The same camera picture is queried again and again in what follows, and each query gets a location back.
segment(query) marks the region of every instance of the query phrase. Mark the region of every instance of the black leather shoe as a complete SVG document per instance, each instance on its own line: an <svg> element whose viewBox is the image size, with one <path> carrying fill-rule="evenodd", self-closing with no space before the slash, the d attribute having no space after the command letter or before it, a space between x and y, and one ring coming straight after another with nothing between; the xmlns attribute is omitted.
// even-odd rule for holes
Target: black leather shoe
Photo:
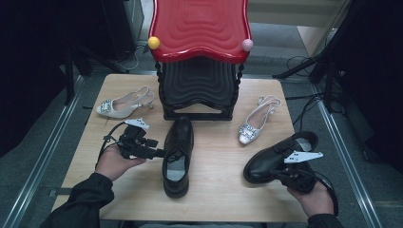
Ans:
<svg viewBox="0 0 403 228"><path fill-rule="evenodd" d="M273 170L286 168L284 159L294 150L313 151L317 147L317 135L311 131L301 131L277 144L260 150L249 160L243 169L243 176L251 183L267 183L274 178L270 174Z"/></svg>
<svg viewBox="0 0 403 228"><path fill-rule="evenodd" d="M180 117L166 135L163 149L163 190L170 198L181 198L189 189L190 158L193 150L193 126L187 117Z"/></svg>

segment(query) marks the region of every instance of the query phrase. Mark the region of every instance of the human hand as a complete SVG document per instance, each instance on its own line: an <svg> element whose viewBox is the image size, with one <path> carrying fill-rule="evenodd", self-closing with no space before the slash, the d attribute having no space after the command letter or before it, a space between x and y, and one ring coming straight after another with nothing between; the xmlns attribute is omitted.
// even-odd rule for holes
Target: human hand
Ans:
<svg viewBox="0 0 403 228"><path fill-rule="evenodd" d="M300 193L291 188L287 188L287 191L299 201L308 218L317 214L333 215L335 213L332 198L326 187L319 181L308 194Z"/></svg>
<svg viewBox="0 0 403 228"><path fill-rule="evenodd" d="M114 144L105 149L95 168L95 173L102 174L111 181L115 181L129 168L142 164L145 161L146 159L140 158L125 159L119 152L118 145Z"/></svg>

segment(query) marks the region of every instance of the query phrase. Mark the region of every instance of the silver high heel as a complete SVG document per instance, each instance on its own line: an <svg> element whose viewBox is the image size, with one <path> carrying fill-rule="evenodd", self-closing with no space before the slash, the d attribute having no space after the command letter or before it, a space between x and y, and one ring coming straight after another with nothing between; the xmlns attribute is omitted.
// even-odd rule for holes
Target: silver high heel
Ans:
<svg viewBox="0 0 403 228"><path fill-rule="evenodd" d="M281 101L276 96L260 97L258 107L251 112L240 127L240 143L248 144L255 140L266 124L267 116L274 113L278 106L281 106Z"/></svg>

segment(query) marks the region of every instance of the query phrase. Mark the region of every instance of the shoe insole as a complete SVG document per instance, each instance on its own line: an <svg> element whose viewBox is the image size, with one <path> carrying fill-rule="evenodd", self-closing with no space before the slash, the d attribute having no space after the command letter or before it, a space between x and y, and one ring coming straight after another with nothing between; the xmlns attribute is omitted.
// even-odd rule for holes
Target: shoe insole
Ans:
<svg viewBox="0 0 403 228"><path fill-rule="evenodd" d="M172 154L169 163L166 165L166 177L171 181L179 181L185 174L185 156L176 159L176 154Z"/></svg>
<svg viewBox="0 0 403 228"><path fill-rule="evenodd" d="M297 141L297 143L299 143L299 145L301 146L303 151L306 152L306 151L312 150L312 146L307 140L305 140L303 138L298 138L298 139L296 139L296 141Z"/></svg>

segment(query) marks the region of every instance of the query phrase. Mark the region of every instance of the wooden table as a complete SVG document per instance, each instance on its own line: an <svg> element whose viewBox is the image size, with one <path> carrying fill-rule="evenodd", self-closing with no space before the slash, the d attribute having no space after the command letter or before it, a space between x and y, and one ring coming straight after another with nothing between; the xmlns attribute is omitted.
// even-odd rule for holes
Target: wooden table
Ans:
<svg viewBox="0 0 403 228"><path fill-rule="evenodd" d="M163 119L156 76L111 74L106 77L94 107L116 99L140 86L156 93L154 108L135 110L128 119L143 118L150 128L145 135L157 140L158 148L173 122ZM282 106L269 116L262 134L248 145L239 143L239 128L258 97L276 95ZM83 137L67 171L62 187L71 188L89 177L103 143L103 136L124 120L108 119L96 113L89 117ZM294 133L283 91L277 80L241 79L240 96L231 122L192 122L195 144L189 169L190 187L180 199L169 198L163 190L163 159L155 158L128 170L114 181L115 200L101 210L101 219L173 221L306 221L299 203L277 180L252 185L243 178L244 165L261 149ZM125 130L121 126L113 136ZM67 200L58 196L53 209Z"/></svg>

